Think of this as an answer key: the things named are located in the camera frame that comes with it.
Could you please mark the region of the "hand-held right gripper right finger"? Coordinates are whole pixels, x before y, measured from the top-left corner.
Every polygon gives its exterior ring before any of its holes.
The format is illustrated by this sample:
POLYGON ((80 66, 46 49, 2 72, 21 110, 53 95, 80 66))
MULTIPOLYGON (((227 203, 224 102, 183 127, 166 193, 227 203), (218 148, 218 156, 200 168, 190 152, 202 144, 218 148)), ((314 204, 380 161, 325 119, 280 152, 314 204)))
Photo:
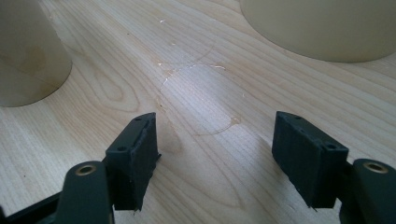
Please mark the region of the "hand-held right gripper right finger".
POLYGON ((347 147, 308 120, 277 111, 272 154, 308 207, 334 206, 347 147))

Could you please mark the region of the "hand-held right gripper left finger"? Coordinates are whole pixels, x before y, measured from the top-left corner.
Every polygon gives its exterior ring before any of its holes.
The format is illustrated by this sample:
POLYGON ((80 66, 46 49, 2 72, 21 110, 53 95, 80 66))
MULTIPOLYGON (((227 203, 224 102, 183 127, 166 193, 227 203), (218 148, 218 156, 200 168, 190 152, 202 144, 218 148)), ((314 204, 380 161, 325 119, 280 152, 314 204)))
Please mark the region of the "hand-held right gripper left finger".
POLYGON ((141 210, 149 181, 161 157, 156 113, 132 119, 106 150, 110 198, 116 210, 141 210))

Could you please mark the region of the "stained beige paper cup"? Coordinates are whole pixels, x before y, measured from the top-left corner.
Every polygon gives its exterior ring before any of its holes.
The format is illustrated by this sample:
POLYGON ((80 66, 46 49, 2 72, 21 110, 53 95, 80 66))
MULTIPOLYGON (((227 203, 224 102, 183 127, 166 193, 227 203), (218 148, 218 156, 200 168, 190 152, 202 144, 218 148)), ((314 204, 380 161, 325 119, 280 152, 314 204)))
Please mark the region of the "stained beige paper cup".
POLYGON ((0 106, 44 99, 64 84, 71 68, 38 0, 0 0, 0 106))

